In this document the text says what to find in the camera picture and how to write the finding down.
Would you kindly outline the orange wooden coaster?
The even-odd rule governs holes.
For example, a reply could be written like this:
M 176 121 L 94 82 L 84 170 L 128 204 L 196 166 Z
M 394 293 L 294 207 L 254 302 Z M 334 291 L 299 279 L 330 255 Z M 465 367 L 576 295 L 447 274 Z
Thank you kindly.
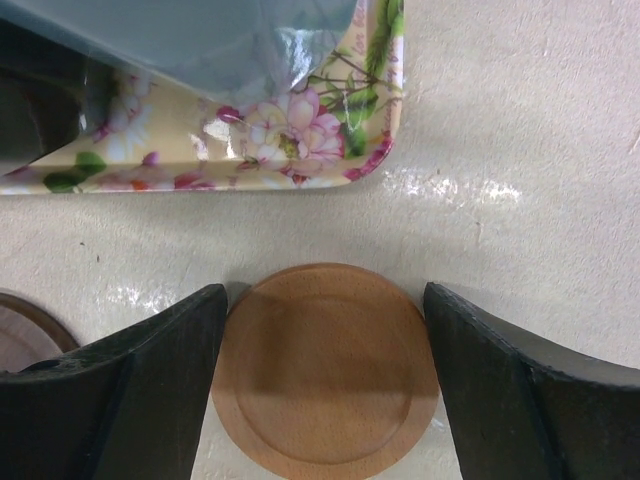
M 280 271 L 231 308 L 212 397 L 231 440 L 286 478 L 365 478 L 421 439 L 439 396 L 418 307 L 346 264 Z

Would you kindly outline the dark wooden coaster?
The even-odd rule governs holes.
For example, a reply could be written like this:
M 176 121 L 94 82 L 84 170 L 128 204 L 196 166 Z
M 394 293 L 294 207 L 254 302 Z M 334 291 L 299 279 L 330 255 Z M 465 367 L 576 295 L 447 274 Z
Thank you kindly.
M 1 293 L 1 372 L 19 372 L 79 347 L 73 335 L 47 311 Z

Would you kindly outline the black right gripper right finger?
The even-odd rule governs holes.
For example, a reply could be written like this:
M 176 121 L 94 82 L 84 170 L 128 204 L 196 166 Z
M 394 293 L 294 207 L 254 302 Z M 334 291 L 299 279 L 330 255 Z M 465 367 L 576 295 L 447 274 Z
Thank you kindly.
M 423 294 L 465 479 L 636 479 L 639 372 L 563 347 L 442 285 Z

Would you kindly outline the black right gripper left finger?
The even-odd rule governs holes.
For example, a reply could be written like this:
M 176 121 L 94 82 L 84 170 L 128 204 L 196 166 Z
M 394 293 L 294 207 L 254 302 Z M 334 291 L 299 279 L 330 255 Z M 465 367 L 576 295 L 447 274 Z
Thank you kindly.
M 228 297 L 207 285 L 91 344 L 1 375 L 4 479 L 188 479 Z

